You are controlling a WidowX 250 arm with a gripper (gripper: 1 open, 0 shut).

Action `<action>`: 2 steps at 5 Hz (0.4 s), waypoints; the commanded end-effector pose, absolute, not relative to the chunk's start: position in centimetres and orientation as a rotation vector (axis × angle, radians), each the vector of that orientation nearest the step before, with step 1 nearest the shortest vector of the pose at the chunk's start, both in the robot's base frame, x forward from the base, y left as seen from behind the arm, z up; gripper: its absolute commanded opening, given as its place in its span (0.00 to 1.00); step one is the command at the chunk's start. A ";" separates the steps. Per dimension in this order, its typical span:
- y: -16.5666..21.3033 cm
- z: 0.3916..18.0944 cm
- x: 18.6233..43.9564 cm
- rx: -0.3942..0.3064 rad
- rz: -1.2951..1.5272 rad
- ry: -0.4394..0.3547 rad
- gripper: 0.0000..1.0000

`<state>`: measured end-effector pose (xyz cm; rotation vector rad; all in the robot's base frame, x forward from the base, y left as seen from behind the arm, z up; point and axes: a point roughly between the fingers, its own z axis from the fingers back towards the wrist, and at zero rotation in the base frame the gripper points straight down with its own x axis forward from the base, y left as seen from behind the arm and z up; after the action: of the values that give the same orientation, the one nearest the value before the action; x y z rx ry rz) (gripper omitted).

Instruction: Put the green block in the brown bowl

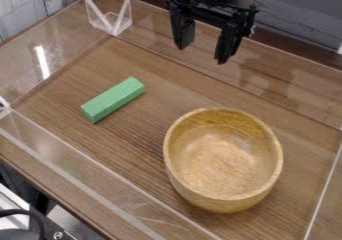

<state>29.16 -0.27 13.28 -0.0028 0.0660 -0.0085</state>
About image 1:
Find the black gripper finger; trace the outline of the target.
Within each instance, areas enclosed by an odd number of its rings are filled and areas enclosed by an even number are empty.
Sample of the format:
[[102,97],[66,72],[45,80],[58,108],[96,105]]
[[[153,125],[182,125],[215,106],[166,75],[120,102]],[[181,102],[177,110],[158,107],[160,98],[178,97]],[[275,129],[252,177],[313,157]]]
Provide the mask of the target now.
[[169,19],[173,42],[176,47],[182,50],[193,41],[195,20],[190,10],[176,4],[169,3]]
[[224,64],[228,58],[235,55],[240,40],[241,33],[239,27],[232,23],[225,23],[221,27],[213,55],[217,64]]

